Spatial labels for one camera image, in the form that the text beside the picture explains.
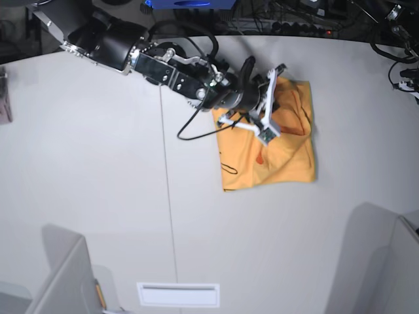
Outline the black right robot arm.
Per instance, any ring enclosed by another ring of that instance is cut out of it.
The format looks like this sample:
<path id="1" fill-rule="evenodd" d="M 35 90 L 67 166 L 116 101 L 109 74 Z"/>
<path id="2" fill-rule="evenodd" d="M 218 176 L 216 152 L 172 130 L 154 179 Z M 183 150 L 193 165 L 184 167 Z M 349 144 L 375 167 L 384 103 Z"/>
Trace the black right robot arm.
<path id="1" fill-rule="evenodd" d="M 62 48 L 68 53 L 123 75 L 139 73 L 150 83 L 183 96 L 196 112 L 222 109 L 216 121 L 218 130 L 248 130 L 264 145 L 280 136 L 273 119 L 279 107 L 274 92 L 284 64 L 265 76 L 254 75 L 256 60 L 250 56 L 239 71 L 231 71 L 217 57 L 215 36 L 189 22 L 163 21 L 148 29 L 115 18 L 91 1 L 30 1 L 29 5 L 62 32 Z M 202 34 L 210 40 L 211 50 L 188 56 L 177 43 L 155 42 L 153 37 L 166 26 Z"/>

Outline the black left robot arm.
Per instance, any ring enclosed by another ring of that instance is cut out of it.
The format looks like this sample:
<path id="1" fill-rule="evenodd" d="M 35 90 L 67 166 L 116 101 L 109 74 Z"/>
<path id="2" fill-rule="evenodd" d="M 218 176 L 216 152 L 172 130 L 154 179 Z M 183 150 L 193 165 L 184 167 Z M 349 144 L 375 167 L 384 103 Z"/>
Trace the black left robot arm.
<path id="1" fill-rule="evenodd" d="M 353 1 L 370 19 L 374 26 L 369 36 L 371 48 L 380 56 L 393 61 L 394 65 L 418 63 L 418 1 Z M 405 49 L 405 57 L 399 57 L 376 44 L 379 33 L 394 36 Z"/>

